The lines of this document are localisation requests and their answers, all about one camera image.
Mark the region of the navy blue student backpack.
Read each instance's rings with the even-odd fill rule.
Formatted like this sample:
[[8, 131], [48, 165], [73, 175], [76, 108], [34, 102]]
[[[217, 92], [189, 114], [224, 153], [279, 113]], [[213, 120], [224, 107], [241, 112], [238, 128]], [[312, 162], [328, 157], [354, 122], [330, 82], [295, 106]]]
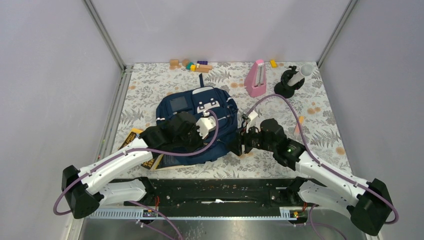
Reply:
[[156, 124], [172, 119], [180, 112], [187, 112], [198, 120], [203, 112], [211, 109], [218, 119], [216, 140], [206, 151], [193, 156], [176, 156], [182, 165], [196, 165], [213, 162], [227, 155], [227, 145], [235, 138], [238, 128], [238, 106], [229, 93], [223, 89], [204, 86], [164, 97], [156, 108]]

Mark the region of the yellow black treehouse book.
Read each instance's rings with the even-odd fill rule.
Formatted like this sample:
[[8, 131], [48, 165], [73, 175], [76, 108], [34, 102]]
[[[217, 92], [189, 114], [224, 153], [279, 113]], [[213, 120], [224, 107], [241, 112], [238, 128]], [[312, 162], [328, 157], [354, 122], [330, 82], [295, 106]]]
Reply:
[[[118, 148], [118, 150], [132, 143], [142, 132], [142, 129], [132, 128], [122, 145]], [[160, 154], [149, 161], [143, 162], [141, 166], [147, 170], [155, 171], [159, 166], [159, 163], [162, 160], [163, 156], [163, 154]]]

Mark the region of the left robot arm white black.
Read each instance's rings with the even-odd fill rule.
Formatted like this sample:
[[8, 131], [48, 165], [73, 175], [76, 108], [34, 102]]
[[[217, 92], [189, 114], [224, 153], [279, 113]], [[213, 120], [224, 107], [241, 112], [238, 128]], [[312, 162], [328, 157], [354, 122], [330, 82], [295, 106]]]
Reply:
[[54, 214], [72, 214], [74, 219], [82, 219], [102, 205], [126, 201], [139, 201], [144, 206], [152, 204], [155, 192], [142, 180], [112, 181], [156, 155], [191, 157], [202, 154], [212, 146], [211, 143], [205, 145], [204, 140], [218, 129], [217, 116], [212, 110], [201, 113], [199, 119], [183, 111], [170, 120], [146, 128], [132, 142], [98, 162], [82, 168], [66, 167], [62, 171], [62, 192], [53, 206]]

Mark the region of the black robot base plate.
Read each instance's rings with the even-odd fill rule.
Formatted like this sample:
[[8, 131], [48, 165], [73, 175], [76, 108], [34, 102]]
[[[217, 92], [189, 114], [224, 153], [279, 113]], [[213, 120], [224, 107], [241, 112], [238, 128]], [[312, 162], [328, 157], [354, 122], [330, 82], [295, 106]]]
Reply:
[[138, 202], [161, 212], [161, 209], [229, 208], [231, 212], [247, 208], [306, 206], [294, 192], [300, 178], [223, 178], [223, 179], [148, 179], [143, 178], [147, 193]]

